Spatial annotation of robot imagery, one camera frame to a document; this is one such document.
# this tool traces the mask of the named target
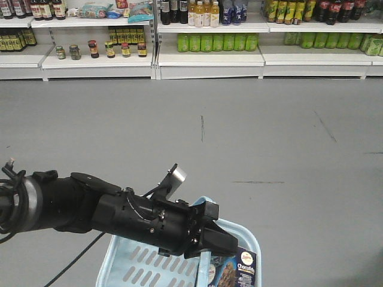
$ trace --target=light blue basket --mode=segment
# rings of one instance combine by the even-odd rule
[[[205,200],[201,197],[195,204]],[[255,287],[262,287],[261,250],[257,239],[245,227],[219,219],[217,224],[239,240],[239,245],[257,254]],[[207,287],[210,252],[200,257],[158,255],[158,248],[112,236],[98,274],[96,287]]]

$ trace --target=white shelf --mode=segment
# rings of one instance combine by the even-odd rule
[[[118,19],[85,19],[79,17],[67,17],[64,20],[52,19],[49,21],[33,20],[32,28],[65,28],[65,27],[94,27],[94,26],[127,26],[127,25],[145,25],[149,26],[149,21],[141,21],[137,23],[128,23],[127,18],[120,17]]]
[[[39,68],[52,45],[26,47],[21,52],[1,52],[0,68]]]
[[[266,65],[369,66],[371,58],[359,50],[260,45]]]
[[[131,45],[130,51],[132,55],[130,57],[123,57],[121,54],[121,46],[115,46],[114,51],[116,53],[114,58],[108,58],[103,47],[99,47],[98,58],[90,57],[89,47],[80,46],[81,59],[72,60],[69,53],[69,49],[66,48],[66,58],[58,59],[56,51],[53,50],[50,55],[42,63],[43,69],[75,69],[75,68],[113,68],[113,67],[150,67],[152,61],[152,49],[153,46],[147,44],[148,54],[146,57],[139,57],[137,54],[137,46]]]
[[[269,27],[259,13],[248,13],[247,21],[238,26],[233,24],[223,26],[220,23],[220,25],[216,28],[197,28],[181,23],[163,25],[161,21],[159,21],[157,30],[158,33],[268,33]]]
[[[355,33],[382,33],[383,23],[377,23],[377,20],[360,19],[350,20],[347,23],[336,22],[335,25],[326,23],[302,22],[300,25],[286,25],[268,23],[270,32],[355,32]]]
[[[33,16],[25,17],[23,19],[17,17],[13,17],[12,19],[0,19],[0,28],[29,28],[33,19]]]

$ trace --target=plastic bottle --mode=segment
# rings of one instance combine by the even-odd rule
[[[220,22],[220,7],[218,6],[218,1],[214,1],[211,7],[210,14],[210,27],[218,27]]]
[[[298,0],[297,6],[295,8],[295,13],[294,13],[294,20],[293,20],[294,25],[301,24],[303,19],[303,14],[305,13],[305,6],[306,6],[305,0]]]
[[[327,11],[329,10],[330,0],[320,0],[315,11],[315,19],[318,22],[326,21]]]
[[[169,25],[170,18],[170,0],[162,0],[161,2],[161,22],[163,25]]]
[[[348,22],[352,9],[354,8],[354,0],[344,0],[342,3],[341,10],[339,11],[338,14],[338,21],[341,23],[346,23]]]
[[[336,18],[342,8],[342,0],[332,0],[329,6],[329,10],[327,12],[327,25],[334,25],[336,22]]]
[[[354,8],[352,9],[349,17],[351,20],[359,20],[366,2],[366,0],[355,0]]]
[[[242,0],[234,0],[233,2],[233,19],[232,22],[234,25],[240,25],[242,22]]]
[[[233,10],[232,0],[224,0],[223,11],[222,11],[222,25],[230,25],[230,23],[232,22],[232,10]]]
[[[196,14],[194,17],[194,25],[196,27],[203,27],[203,12],[202,1],[197,1]]]
[[[284,21],[286,25],[293,24],[296,5],[297,5],[297,0],[290,0],[287,3],[286,15],[285,15],[285,21]]]
[[[283,24],[285,20],[286,8],[287,8],[287,0],[280,0],[278,3],[278,9],[276,11],[275,23]]]
[[[205,2],[203,3],[203,25],[206,27],[210,26],[210,15],[211,15],[210,1],[205,0]]]
[[[194,18],[196,17],[196,0],[190,0],[187,12],[187,24],[194,26]]]
[[[303,21],[306,21],[306,22],[311,21],[316,4],[317,4],[316,0],[308,0],[307,1],[306,8],[305,8],[305,14],[303,16]]]
[[[178,12],[178,0],[170,0],[170,19],[172,23],[178,23],[179,20]]]
[[[180,23],[187,24],[187,22],[188,22],[187,0],[180,0]]]
[[[327,37],[325,47],[328,49],[334,49],[336,47],[336,44],[339,41],[340,35],[341,35],[341,33],[339,33],[339,32],[329,33],[329,37]]]

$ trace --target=store shelf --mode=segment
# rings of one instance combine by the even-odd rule
[[[300,25],[285,25],[268,23],[270,32],[355,32],[355,33],[382,33],[383,23],[378,20],[360,19],[350,20],[348,23],[336,22],[335,25],[327,25],[321,22],[302,22]]]
[[[87,78],[87,77],[151,77],[153,46],[148,44],[146,57],[139,57],[136,46],[130,46],[132,55],[123,57],[121,47],[116,46],[115,58],[107,58],[105,50],[100,48],[100,56],[90,57],[89,48],[80,46],[82,57],[72,60],[67,52],[66,59],[59,60],[52,51],[42,63],[44,79],[49,78]]]
[[[164,43],[157,55],[161,79],[259,77],[264,65],[258,50],[179,53]]]
[[[37,45],[21,52],[1,52],[0,68],[39,68],[52,47]]]
[[[157,30],[158,33],[268,33],[269,27],[259,13],[248,13],[247,21],[238,26],[233,24],[223,26],[220,23],[219,27],[216,28],[197,28],[188,24],[171,23],[170,25],[163,25],[159,22]]]
[[[0,19],[0,28],[29,28],[34,18],[32,16],[19,19],[13,17],[12,19]]]
[[[66,27],[95,27],[95,26],[127,26],[127,25],[150,25],[149,21],[128,23],[127,18],[118,19],[85,19],[79,17],[67,17],[64,20],[52,19],[49,21],[36,21],[31,23],[32,28],[66,28]]]

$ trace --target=basket slot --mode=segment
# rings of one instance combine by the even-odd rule
[[[137,261],[138,262],[141,262],[142,260],[144,260],[144,257],[146,256],[146,254],[149,253],[149,249],[145,248],[144,251],[142,251],[141,255],[137,258]]]
[[[160,273],[157,273],[154,276],[153,280],[150,282],[149,287],[156,287],[156,284],[157,284],[158,280],[160,280],[160,277],[161,277]]]
[[[131,268],[126,272],[126,274],[125,274],[124,278],[122,278],[122,280],[124,282],[127,282],[135,270],[136,270],[136,267],[131,266]]]
[[[185,267],[187,266],[187,261],[184,260],[180,266],[180,268],[178,269],[178,274],[182,274],[182,272],[184,271]]]
[[[134,249],[134,251],[133,251],[132,254],[130,255],[129,260],[133,260],[133,259],[137,256],[137,254],[138,254],[138,252],[139,252],[140,250],[141,250],[141,247],[137,246],[136,249]]]
[[[145,286],[146,282],[148,282],[149,278],[151,277],[153,273],[151,271],[149,271],[148,273],[146,273],[145,277],[142,278],[142,281],[141,281],[141,286]]]
[[[137,283],[138,279],[141,277],[143,272],[144,272],[144,269],[142,269],[142,268],[138,270],[136,276],[134,276],[134,278],[132,279],[133,284]]]
[[[168,267],[170,261],[172,261],[172,257],[171,256],[167,257],[167,259],[165,260],[165,262],[162,265],[162,269],[165,270]]]
[[[152,253],[149,255],[148,259],[146,259],[145,264],[150,265],[150,263],[153,261],[154,257],[156,257],[157,252],[152,251]]]
[[[170,271],[173,272],[176,269],[176,267],[179,265],[180,262],[181,262],[181,260],[177,257],[174,260],[173,264],[170,266]]]

